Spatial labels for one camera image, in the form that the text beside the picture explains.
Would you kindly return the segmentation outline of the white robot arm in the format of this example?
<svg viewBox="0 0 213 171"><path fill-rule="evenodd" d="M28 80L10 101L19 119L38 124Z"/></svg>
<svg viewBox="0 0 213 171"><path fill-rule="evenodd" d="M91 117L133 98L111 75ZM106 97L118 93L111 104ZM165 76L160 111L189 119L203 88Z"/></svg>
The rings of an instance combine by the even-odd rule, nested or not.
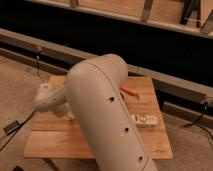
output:
<svg viewBox="0 0 213 171"><path fill-rule="evenodd" d="M118 55L83 60L61 86L41 84L33 108L45 112L68 105L101 171L158 171L119 91L127 77Z"/></svg>

